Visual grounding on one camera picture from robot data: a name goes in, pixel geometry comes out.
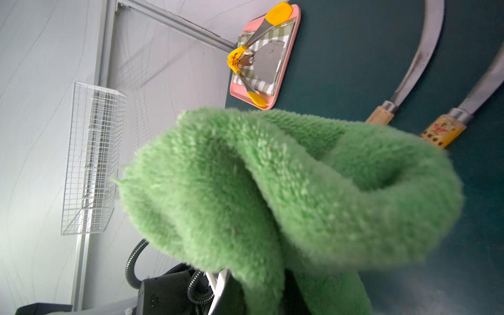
metal knife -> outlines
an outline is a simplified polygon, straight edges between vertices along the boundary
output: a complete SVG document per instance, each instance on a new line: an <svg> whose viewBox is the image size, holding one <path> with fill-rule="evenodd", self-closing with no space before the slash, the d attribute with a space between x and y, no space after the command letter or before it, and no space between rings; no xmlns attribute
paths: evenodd
<svg viewBox="0 0 504 315"><path fill-rule="evenodd" d="M459 107L452 108L447 115L439 117L420 136L438 148L444 149L465 130L474 112L486 102L503 82L504 41L483 77L479 79Z"/></svg>
<svg viewBox="0 0 504 315"><path fill-rule="evenodd" d="M429 63L430 57L436 48L439 34L441 33L444 16L445 0L425 0L425 14L420 44L408 72L390 98L390 101L385 101L381 106L378 106L366 122L388 125L392 118L394 118L394 112L411 92Z"/></svg>

wooden knife handle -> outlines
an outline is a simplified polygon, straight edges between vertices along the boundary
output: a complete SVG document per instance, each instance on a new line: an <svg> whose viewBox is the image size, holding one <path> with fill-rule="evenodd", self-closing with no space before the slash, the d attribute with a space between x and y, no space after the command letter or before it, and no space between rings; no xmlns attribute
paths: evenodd
<svg viewBox="0 0 504 315"><path fill-rule="evenodd" d="M449 115L442 115L429 128L422 132L420 136L436 147L444 149L465 128L466 126L461 121Z"/></svg>
<svg viewBox="0 0 504 315"><path fill-rule="evenodd" d="M366 119L366 122L386 126L390 123L392 118L394 118L394 114L384 109L383 107L378 106L371 114L371 116L369 116L369 118Z"/></svg>

checkered cloth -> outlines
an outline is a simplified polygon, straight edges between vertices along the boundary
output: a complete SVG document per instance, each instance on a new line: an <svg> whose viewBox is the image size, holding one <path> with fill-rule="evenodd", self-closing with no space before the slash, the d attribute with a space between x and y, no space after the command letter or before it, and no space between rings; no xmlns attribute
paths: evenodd
<svg viewBox="0 0 504 315"><path fill-rule="evenodd" d="M238 66L241 70L241 74L243 74L243 76L248 80L250 85L252 85L256 91L261 91L269 96L275 95L278 78L280 76L280 69L282 68L282 64L285 59L287 46L289 44L290 35L292 34L292 29L294 28L295 22L296 18L280 24L279 26L275 27L274 29L266 33L266 35L264 35L261 39L259 39L257 42L255 42L252 46L248 48L247 51L256 52L259 50L259 48L263 47L264 45L272 41L279 41L284 43L282 57L280 58L280 62L278 63L277 74L275 77L275 82L273 84L266 83L265 81L259 79L259 77L257 77L254 72L254 65L248 67ZM245 42L247 42L247 40L252 36L252 34L254 34L254 32L245 32L240 37L238 37L238 47L245 44ZM235 74L233 74L232 80L233 83L243 85L241 79Z"/></svg>

metal tongs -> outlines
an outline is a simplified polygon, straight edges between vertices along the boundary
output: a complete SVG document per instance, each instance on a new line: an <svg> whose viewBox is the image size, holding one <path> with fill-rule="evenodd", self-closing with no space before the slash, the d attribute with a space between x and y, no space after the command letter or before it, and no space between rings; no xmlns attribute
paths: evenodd
<svg viewBox="0 0 504 315"><path fill-rule="evenodd" d="M271 31L276 26L284 22L287 22L291 13L292 13L292 7L287 2L281 2L277 4L274 8L269 10L268 13L266 13L264 21L261 23L261 25L259 25L255 33L252 34L252 36L248 39L248 41L242 46L233 50L227 57L228 66L231 68L231 70L233 70L233 72L236 75L240 77L241 81L243 82L243 85L247 89L247 95L250 97L250 99L252 100L252 102L254 102L255 105L262 108L265 108L267 106L266 100L254 90L254 88L250 85L250 83L243 76L243 74L241 74L241 71L238 68L238 63L243 53L250 46L252 46L252 44L258 41L261 37L263 37L266 33Z"/></svg>

fuzzy green cloth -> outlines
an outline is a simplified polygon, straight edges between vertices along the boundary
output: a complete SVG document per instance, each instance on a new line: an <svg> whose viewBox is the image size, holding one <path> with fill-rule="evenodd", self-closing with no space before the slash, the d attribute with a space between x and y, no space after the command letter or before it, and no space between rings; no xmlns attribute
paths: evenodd
<svg viewBox="0 0 504 315"><path fill-rule="evenodd" d="M186 112L119 186L154 246L230 269L249 315L278 313L284 269L313 315L371 314L356 271L423 260L463 202L446 153L424 140L278 110Z"/></svg>

